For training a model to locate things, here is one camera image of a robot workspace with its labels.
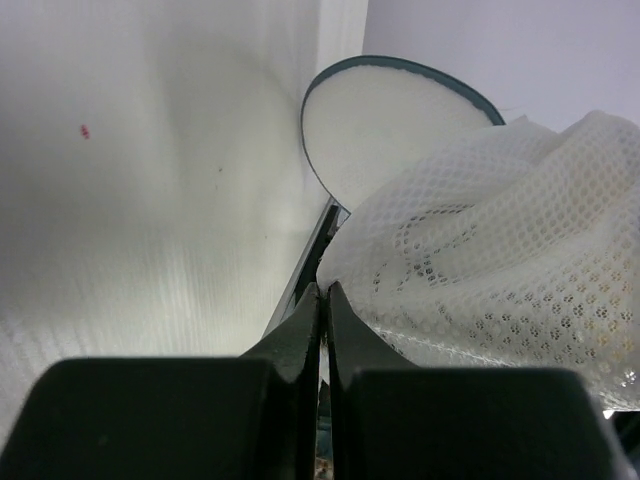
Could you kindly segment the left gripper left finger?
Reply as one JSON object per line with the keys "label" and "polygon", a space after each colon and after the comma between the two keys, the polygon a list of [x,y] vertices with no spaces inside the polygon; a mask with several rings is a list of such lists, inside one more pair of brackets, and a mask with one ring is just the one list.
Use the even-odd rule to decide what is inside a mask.
{"label": "left gripper left finger", "polygon": [[236,358],[86,358],[34,384],[5,479],[310,479],[320,299]]}

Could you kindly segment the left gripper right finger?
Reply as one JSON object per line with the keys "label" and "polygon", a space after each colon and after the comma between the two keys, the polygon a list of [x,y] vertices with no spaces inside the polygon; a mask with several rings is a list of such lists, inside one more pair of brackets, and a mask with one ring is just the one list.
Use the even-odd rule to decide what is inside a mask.
{"label": "left gripper right finger", "polygon": [[555,368],[421,368],[326,302],[338,479],[629,479],[581,379]]}

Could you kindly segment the white mesh blue-trim laundry bag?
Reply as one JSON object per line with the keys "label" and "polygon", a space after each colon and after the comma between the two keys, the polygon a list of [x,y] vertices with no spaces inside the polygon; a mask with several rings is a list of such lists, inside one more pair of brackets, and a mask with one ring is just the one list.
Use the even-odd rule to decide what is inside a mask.
{"label": "white mesh blue-trim laundry bag", "polygon": [[404,59],[318,74],[305,156],[348,216],[318,287],[420,366],[558,367],[639,406],[639,129],[556,132]]}

